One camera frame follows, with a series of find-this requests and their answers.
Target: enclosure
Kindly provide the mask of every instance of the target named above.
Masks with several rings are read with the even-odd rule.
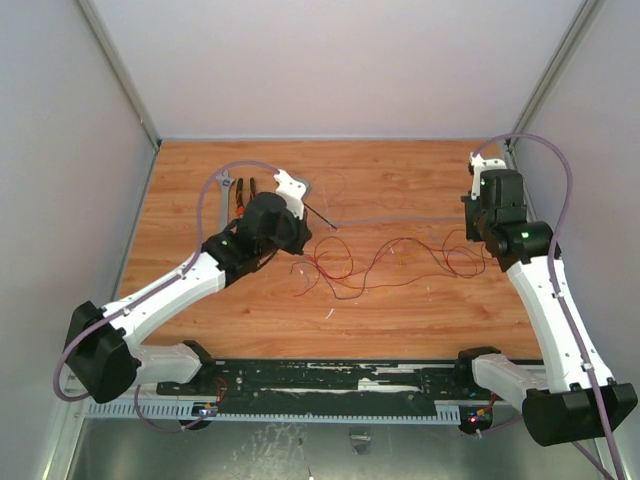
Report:
[[[516,133],[568,158],[567,283],[616,380],[637,385],[637,2],[68,0],[0,11],[6,478],[603,478],[573,446],[541,447],[523,424],[479,440],[457,416],[248,415],[163,435],[136,418],[133,388],[100,409],[60,401],[52,379],[74,309],[133,298],[191,258],[203,185],[245,160],[310,185],[306,256],[274,254],[146,345],[194,340],[231,364],[433,368],[493,346],[544,375],[519,292],[469,242],[460,200],[471,152]],[[483,155],[523,175],[531,221],[556,225],[566,178],[552,153],[514,138]],[[231,193],[214,179],[203,197],[204,238],[226,225],[225,200],[229,220],[242,217],[240,178],[243,209],[249,179],[258,193],[278,188],[260,166],[228,175]],[[68,376],[65,391],[84,391]],[[145,387],[141,401],[154,395]],[[438,421],[471,405],[457,400],[438,404]],[[517,413],[498,401],[494,425]],[[615,430],[630,479],[638,427],[636,409]],[[604,438],[584,445],[613,474]]]

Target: gray wall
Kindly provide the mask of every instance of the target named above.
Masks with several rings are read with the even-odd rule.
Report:
[[[581,0],[93,0],[162,138],[487,137]]]
[[[593,341],[619,381],[640,390],[640,2],[606,2],[529,132],[555,142],[575,175],[561,239],[572,292]],[[555,224],[562,170],[522,141],[518,166],[536,213]],[[640,411],[616,435],[640,478]]]
[[[108,300],[153,150],[74,3],[0,3],[0,468],[42,467],[70,314]]]

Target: wooden floor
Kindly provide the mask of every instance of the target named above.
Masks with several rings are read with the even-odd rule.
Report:
[[[442,141],[164,143],[121,293],[136,291],[190,255],[202,185],[221,165],[243,159],[267,162],[311,181],[307,202],[337,223],[338,231],[309,214],[313,239],[307,253],[336,236],[347,243],[358,271],[397,237],[418,238],[441,249],[447,235],[458,230],[446,248],[467,246],[460,196],[471,185],[467,161],[475,146]],[[254,176],[258,191],[275,190],[273,177],[260,168],[236,168],[231,175],[244,177],[245,184]],[[205,202],[205,238],[218,232],[219,201],[214,182]],[[470,248],[480,253],[479,245]],[[349,255],[337,240],[324,241],[322,252],[322,265],[333,276],[348,271]],[[434,255],[444,264],[441,253]],[[472,258],[481,263],[479,256]],[[349,300],[336,299],[323,279],[300,296],[318,275],[311,265],[295,264],[300,260],[280,252],[261,272],[167,322],[148,343],[193,339],[214,356],[230,357],[451,358],[482,345],[511,357],[540,356],[524,308],[494,260],[475,278],[451,278],[429,251],[402,241],[372,268],[362,295]],[[452,255],[450,263],[461,274],[475,272],[468,256]],[[357,295],[363,277],[349,278],[348,287],[338,286],[336,295]],[[412,280],[406,286],[381,286]]]

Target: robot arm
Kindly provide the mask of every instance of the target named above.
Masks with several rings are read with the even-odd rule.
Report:
[[[279,184],[276,193],[259,193],[242,218],[202,244],[194,254],[197,258],[191,256],[130,296],[102,308],[86,302],[74,311],[66,345],[96,321],[124,312],[84,339],[67,359],[96,402],[114,400],[133,385],[189,382],[202,366],[189,342],[142,342],[189,305],[258,271],[278,250],[302,254],[311,238],[302,201],[306,187],[283,170],[274,178]]]
[[[633,410],[637,396],[631,384],[617,384],[597,353],[571,297],[564,263],[554,255],[560,292],[590,352],[585,364],[556,299],[547,255],[553,232],[544,222],[528,222],[522,175],[499,159],[470,158],[473,175],[465,204],[467,238],[485,242],[507,273],[529,315],[540,345],[546,379],[510,362],[497,349],[483,347],[461,352],[459,380],[473,381],[495,392],[523,413],[527,429],[541,445],[602,436],[587,369],[593,369],[612,428]]]

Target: black cable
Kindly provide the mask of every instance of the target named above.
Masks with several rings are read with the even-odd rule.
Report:
[[[311,210],[313,213],[315,213],[318,217],[320,217],[320,219],[325,222],[327,225],[329,225],[331,228],[333,228],[334,230],[338,230],[338,227],[336,227],[333,223],[331,223],[329,220],[327,220],[326,218],[324,218],[322,215],[320,215],[320,213],[316,212],[313,208],[311,208],[308,204],[303,202],[303,205],[305,207],[307,207],[309,210]]]

